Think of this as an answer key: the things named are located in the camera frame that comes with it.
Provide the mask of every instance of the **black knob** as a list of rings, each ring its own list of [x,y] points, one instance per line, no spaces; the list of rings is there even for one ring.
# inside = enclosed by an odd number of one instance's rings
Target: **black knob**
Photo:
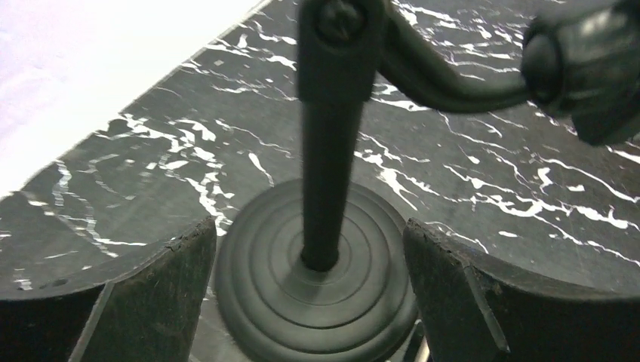
[[[537,101],[548,103],[562,90],[562,61],[551,38],[536,35],[522,51],[522,76]]]
[[[640,75],[640,14],[613,5],[565,12],[540,14],[525,33],[522,74],[536,104],[551,116],[573,116],[631,97]]]

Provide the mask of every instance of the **black rubber base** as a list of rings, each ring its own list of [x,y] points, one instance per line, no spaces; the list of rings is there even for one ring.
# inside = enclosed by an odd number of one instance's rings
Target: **black rubber base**
[[[340,260],[305,268],[302,183],[282,183],[250,202],[223,240],[215,270],[220,313],[235,342],[261,362],[384,362],[416,318],[402,252],[405,221],[353,185]]]

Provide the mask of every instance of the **curved gooseneck arm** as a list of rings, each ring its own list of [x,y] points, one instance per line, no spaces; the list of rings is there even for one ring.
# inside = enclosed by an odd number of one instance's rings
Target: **curved gooseneck arm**
[[[572,117],[582,141],[621,143],[640,132],[640,2],[587,2],[540,13],[525,33],[521,72],[502,82],[459,75],[390,10],[379,71],[421,106],[483,113],[529,100]]]

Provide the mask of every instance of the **marble table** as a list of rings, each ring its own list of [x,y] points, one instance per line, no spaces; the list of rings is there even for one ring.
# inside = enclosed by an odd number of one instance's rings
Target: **marble table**
[[[522,33],[542,5],[396,3],[459,72],[489,80],[517,70]],[[255,11],[0,202],[0,282],[28,290],[208,214],[224,242],[243,205],[298,177],[296,9],[273,0]],[[405,217],[543,275],[640,293],[640,146],[590,148],[570,122],[532,105],[442,114],[382,78],[365,118],[353,180]],[[246,360],[212,291],[191,359]]]

